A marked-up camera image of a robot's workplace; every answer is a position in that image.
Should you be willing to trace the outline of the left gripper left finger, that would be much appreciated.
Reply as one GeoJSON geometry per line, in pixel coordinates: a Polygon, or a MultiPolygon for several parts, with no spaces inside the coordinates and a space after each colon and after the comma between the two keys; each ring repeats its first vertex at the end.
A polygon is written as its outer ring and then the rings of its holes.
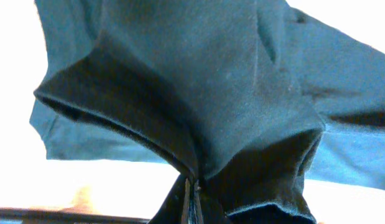
{"type": "Polygon", "coordinates": [[[190,182],[179,175],[162,206],[148,224],[188,224],[190,182]]]}

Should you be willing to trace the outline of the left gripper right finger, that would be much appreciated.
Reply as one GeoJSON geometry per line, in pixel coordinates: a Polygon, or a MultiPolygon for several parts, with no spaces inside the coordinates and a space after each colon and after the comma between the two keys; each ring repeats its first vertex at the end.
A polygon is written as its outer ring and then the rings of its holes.
{"type": "Polygon", "coordinates": [[[201,188],[197,180],[190,192],[189,223],[232,224],[222,206],[201,188]]]}

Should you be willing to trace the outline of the black t-shirt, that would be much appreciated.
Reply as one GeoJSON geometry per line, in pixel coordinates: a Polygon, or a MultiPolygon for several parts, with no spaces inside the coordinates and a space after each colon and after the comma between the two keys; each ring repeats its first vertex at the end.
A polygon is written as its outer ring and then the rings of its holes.
{"type": "Polygon", "coordinates": [[[307,178],[385,190],[385,54],[285,1],[36,6],[48,159],[168,163],[232,223],[314,223],[307,178]]]}

